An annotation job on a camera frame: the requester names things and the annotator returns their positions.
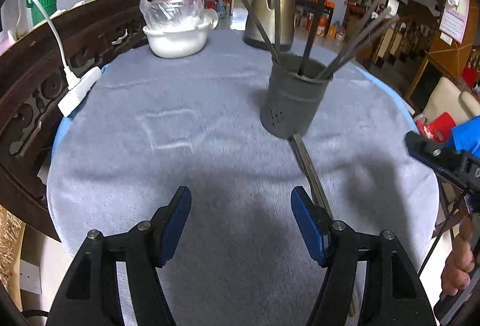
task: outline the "white bowl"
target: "white bowl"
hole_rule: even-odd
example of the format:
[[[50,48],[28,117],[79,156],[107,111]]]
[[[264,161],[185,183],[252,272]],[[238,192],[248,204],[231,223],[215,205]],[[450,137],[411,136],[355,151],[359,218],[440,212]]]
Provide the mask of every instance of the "white bowl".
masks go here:
[[[143,27],[148,44],[155,55],[161,58],[180,58],[200,51],[207,42],[208,31],[217,26],[217,20],[205,15],[203,23],[191,30],[164,32]]]

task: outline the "white cable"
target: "white cable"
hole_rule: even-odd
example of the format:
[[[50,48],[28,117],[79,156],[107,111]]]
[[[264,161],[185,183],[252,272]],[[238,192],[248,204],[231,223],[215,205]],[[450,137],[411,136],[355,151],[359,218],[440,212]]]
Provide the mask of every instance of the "white cable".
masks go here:
[[[57,39],[58,43],[58,49],[60,49],[60,56],[62,59],[63,63],[63,70],[65,71],[65,76],[67,78],[67,83],[68,83],[68,90],[72,90],[78,82],[80,82],[80,78],[78,78],[73,71],[70,70],[69,66],[67,65],[67,61],[65,59],[65,53],[63,51],[63,45],[62,45],[62,40],[60,40],[60,36],[58,35],[57,30],[55,29],[55,26],[53,25],[52,20],[50,20],[49,15],[46,13],[45,9],[43,8],[42,4],[38,0],[32,0],[32,2],[37,5],[37,8],[39,8],[40,12],[42,12],[43,17],[45,17],[46,23],[50,26],[50,29],[53,32],[53,35],[55,36],[55,39]],[[18,0],[18,10],[20,11],[20,15],[18,16],[18,21],[17,21],[17,27],[16,31],[18,31],[18,26],[20,24],[20,19],[22,18],[22,4],[21,0]]]

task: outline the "wooden chair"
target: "wooden chair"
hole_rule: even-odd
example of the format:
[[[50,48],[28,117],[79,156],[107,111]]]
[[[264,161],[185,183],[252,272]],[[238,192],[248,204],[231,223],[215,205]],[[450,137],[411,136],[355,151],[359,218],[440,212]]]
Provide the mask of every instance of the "wooden chair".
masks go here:
[[[53,20],[78,76],[147,43],[139,2],[96,0]],[[122,42],[113,45],[125,31]],[[62,119],[57,104],[66,91],[59,49],[47,24],[0,56],[0,204],[56,240],[47,189],[37,173]]]

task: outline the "finger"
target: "finger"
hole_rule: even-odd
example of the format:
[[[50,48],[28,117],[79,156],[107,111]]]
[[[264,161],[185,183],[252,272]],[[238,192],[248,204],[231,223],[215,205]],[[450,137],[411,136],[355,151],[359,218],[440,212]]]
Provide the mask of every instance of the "finger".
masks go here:
[[[455,268],[452,265],[447,265],[442,271],[442,284],[453,287],[455,289],[465,289],[470,284],[470,276],[468,273]]]
[[[458,289],[452,286],[448,280],[442,279],[442,292],[450,296],[455,296]]]
[[[460,236],[465,240],[471,240],[473,237],[473,222],[470,215],[465,216],[460,223]]]
[[[454,257],[453,257],[453,252],[450,252],[450,254],[448,254],[448,257],[447,259],[445,260],[445,266],[447,265],[453,265],[455,266],[455,261],[454,261]]]
[[[464,272],[471,272],[475,267],[473,262],[473,253],[470,250],[470,244],[460,235],[457,235],[454,239],[451,256],[453,259],[453,265]]]

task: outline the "orange container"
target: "orange container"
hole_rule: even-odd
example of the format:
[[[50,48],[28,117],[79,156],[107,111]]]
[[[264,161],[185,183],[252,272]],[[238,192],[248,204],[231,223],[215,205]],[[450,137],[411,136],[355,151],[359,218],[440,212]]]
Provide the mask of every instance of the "orange container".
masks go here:
[[[332,39],[334,39],[336,34],[337,34],[337,27],[335,25],[330,25],[330,28],[328,29],[327,37],[331,37]]]

